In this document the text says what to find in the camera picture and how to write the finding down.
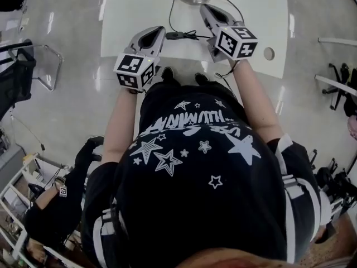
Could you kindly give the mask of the person's black star print shirt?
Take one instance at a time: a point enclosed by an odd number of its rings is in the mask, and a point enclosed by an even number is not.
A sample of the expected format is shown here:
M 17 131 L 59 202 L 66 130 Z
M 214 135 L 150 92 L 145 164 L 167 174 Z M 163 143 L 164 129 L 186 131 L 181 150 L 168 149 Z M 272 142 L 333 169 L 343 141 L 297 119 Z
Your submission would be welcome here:
M 320 222 L 303 146 L 264 142 L 221 85 L 157 83 L 120 162 L 90 175 L 81 241 L 107 267 L 175 268 L 210 248 L 295 262 Z

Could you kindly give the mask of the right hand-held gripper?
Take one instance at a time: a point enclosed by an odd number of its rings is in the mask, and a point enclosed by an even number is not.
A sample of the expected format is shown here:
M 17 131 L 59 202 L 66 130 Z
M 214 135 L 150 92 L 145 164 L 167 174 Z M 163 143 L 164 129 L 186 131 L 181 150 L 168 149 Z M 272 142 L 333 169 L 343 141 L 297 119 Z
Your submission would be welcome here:
M 202 4 L 200 14 L 211 31 L 208 49 L 213 62 L 239 61 L 253 56 L 258 38 L 227 11 L 211 4 Z

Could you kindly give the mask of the person's chin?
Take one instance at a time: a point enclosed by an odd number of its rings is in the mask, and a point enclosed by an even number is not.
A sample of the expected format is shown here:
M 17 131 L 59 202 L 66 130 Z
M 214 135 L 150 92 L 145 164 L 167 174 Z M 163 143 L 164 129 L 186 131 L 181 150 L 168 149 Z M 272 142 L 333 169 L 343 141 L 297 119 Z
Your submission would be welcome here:
M 175 268 L 307 268 L 281 260 L 260 257 L 241 250 L 212 248 L 200 251 Z

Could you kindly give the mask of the black office chair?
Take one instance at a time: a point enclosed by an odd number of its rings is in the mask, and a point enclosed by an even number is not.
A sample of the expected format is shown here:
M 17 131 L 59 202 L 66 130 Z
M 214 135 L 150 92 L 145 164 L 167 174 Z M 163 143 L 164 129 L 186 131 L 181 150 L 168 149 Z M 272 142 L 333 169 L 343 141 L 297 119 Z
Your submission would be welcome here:
M 357 186 L 348 177 L 345 169 L 337 171 L 338 163 L 333 157 L 327 166 L 319 168 L 315 179 L 330 202 L 342 200 L 342 206 L 350 208 L 357 202 Z
M 350 89 L 353 89 L 357 92 L 357 68 L 349 69 L 346 63 L 342 63 L 340 71 L 337 70 L 336 66 L 332 63 L 329 63 L 329 68 L 334 70 L 336 81 Z M 344 111 L 348 117 L 352 115 L 357 115 L 357 96 L 337 88 L 331 85 L 328 89 L 323 89 L 323 95 L 329 95 L 337 93 L 337 98 L 335 104 L 330 106 L 330 109 L 335 111 L 340 103 L 342 97 L 345 97 Z

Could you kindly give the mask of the person's left black shoe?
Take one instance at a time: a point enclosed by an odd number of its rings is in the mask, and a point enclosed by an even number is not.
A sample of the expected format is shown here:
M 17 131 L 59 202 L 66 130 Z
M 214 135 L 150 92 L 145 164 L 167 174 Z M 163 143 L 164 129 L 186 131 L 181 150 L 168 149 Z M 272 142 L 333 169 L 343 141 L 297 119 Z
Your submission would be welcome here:
M 170 67 L 165 67 L 161 74 L 162 82 L 165 84 L 175 84 L 174 72 Z

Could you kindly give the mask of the white cluttered shelf unit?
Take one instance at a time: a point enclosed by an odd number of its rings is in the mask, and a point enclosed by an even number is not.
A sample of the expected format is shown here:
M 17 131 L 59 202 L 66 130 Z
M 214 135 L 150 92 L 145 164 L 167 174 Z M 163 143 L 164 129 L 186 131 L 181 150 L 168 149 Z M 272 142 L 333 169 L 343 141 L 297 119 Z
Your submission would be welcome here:
M 40 158 L 40 154 L 28 155 L 23 159 L 22 167 L 0 191 L 0 211 L 9 216 L 10 227 L 0 227 L 0 235 L 12 249 L 14 260 L 21 260 L 28 268 L 37 268 L 25 255 L 27 232 L 23 225 L 23 216 L 32 205 L 35 194 L 29 189 L 19 190 L 16 183 L 24 180 L 27 185 L 33 184 L 49 188 L 58 176 L 65 176 L 70 171 L 67 165 L 56 165 Z

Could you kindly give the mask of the gray cabinet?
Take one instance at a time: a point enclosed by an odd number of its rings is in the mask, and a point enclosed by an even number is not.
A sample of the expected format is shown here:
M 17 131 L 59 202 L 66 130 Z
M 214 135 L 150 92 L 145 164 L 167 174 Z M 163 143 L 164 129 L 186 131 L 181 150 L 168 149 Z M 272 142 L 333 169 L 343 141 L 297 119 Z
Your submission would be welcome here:
M 0 192 L 23 167 L 25 151 L 17 144 L 12 145 L 0 156 Z

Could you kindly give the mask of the person's left forearm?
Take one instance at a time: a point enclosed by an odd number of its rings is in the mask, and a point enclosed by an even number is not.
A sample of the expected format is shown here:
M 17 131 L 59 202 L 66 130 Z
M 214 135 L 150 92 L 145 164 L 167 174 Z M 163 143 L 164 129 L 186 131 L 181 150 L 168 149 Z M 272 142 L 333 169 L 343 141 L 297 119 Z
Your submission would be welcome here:
M 132 144 L 137 95 L 121 88 L 104 135 L 102 164 L 119 163 Z

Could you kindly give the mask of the person's right forearm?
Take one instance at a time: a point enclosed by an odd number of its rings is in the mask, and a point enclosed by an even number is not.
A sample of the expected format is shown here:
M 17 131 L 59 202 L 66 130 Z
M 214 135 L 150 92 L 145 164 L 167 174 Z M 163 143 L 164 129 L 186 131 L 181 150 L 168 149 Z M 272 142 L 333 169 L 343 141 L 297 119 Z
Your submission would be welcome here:
M 266 143 L 281 138 L 284 132 L 269 96 L 266 94 L 248 60 L 229 61 L 243 102 L 245 114 L 253 130 Z

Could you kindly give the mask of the black chair with chrome frame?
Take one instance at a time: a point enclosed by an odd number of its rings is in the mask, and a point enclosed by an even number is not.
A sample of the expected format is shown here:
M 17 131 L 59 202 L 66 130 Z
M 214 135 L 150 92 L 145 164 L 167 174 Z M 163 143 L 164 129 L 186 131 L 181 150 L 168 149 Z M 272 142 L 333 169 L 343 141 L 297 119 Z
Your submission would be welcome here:
M 33 76 L 37 65 L 34 48 L 41 47 L 54 54 L 59 64 L 52 84 L 47 84 L 40 77 Z M 56 88 L 57 78 L 63 62 L 63 57 L 48 45 L 34 44 L 30 39 L 24 42 L 0 47 L 0 54 L 6 53 L 8 57 L 0 60 L 0 66 L 10 64 L 9 67 L 0 71 L 0 121 L 5 114 L 14 108 L 16 103 L 27 101 L 31 98 L 32 81 L 36 80 L 49 92 Z

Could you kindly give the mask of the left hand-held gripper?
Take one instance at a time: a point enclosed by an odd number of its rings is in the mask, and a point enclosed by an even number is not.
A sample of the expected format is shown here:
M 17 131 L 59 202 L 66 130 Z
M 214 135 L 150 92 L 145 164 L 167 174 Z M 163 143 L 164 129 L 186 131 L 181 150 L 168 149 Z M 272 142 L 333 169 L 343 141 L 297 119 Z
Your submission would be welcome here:
M 164 40 L 163 26 L 147 28 L 132 38 L 130 47 L 118 55 L 113 69 L 121 86 L 144 90 L 160 69 L 159 54 Z

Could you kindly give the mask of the pink bag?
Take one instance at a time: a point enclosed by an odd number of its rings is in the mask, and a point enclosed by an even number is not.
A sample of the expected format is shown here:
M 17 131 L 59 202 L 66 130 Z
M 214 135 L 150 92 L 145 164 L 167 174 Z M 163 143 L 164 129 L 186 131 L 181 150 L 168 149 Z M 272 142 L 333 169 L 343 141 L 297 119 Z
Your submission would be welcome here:
M 357 116 L 350 116 L 348 118 L 348 130 L 350 136 L 357 140 Z

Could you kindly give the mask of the white desk foot bar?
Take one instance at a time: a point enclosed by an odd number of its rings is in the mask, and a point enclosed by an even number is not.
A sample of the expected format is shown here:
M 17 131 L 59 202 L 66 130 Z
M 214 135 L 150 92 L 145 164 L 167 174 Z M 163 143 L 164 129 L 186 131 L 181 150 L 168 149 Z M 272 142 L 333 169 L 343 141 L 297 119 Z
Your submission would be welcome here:
M 319 37 L 317 40 L 320 43 L 340 44 L 340 45 L 349 45 L 349 46 L 357 47 L 357 41 L 355 40 L 327 38 L 327 37 Z
M 355 90 L 351 87 L 348 87 L 347 85 L 344 85 L 343 83 L 328 79 L 328 78 L 326 78 L 324 76 L 320 76 L 320 75 L 315 75 L 315 80 L 318 80 L 320 82 L 331 85 L 337 89 L 341 89 L 342 91 L 357 97 L 357 90 Z

